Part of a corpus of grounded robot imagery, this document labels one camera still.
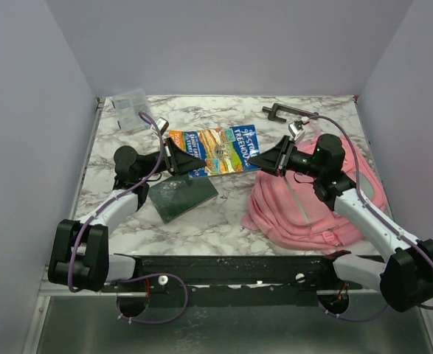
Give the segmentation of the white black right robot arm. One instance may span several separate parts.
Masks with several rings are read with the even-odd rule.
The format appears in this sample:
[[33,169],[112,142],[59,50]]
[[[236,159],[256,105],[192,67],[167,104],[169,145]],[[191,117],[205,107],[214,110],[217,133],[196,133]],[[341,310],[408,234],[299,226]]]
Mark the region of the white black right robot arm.
[[353,145],[325,133],[309,151],[288,137],[253,156],[259,168],[249,199],[248,224],[287,250],[326,250],[319,271],[329,289],[345,280],[381,293],[404,312],[433,299],[433,240],[421,240],[384,214],[386,199],[370,180],[361,190]]

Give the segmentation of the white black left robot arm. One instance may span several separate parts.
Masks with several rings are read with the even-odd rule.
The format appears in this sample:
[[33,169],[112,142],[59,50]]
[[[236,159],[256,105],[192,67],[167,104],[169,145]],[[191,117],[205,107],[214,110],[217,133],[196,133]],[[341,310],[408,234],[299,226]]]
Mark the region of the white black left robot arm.
[[118,281],[127,291],[138,290],[144,274],[131,256],[111,254],[110,234],[145,203],[148,180],[164,171],[183,175],[205,167],[203,159],[181,150],[171,139],[160,150],[141,155],[131,146],[114,153],[115,177],[108,200],[78,220],[62,220],[56,229],[48,267],[51,283],[66,285],[72,292],[99,291],[107,282]]

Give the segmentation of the pink student backpack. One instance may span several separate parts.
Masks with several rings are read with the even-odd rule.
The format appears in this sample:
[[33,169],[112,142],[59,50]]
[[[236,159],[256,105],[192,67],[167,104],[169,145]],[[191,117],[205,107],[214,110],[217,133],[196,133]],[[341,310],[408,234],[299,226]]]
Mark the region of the pink student backpack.
[[316,197],[312,181],[292,171],[283,178],[257,173],[241,226],[260,231],[277,247],[292,251],[327,251],[363,240],[352,223]]

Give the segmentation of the blue thick book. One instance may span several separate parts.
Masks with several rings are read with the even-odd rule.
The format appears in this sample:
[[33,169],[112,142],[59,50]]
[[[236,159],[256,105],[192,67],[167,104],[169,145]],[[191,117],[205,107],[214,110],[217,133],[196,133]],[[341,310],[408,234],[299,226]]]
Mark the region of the blue thick book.
[[248,163],[250,157],[260,154],[254,125],[186,132],[189,133],[189,146],[183,151],[203,159],[207,164],[205,168],[190,171],[190,178],[206,178],[258,170],[257,167]]

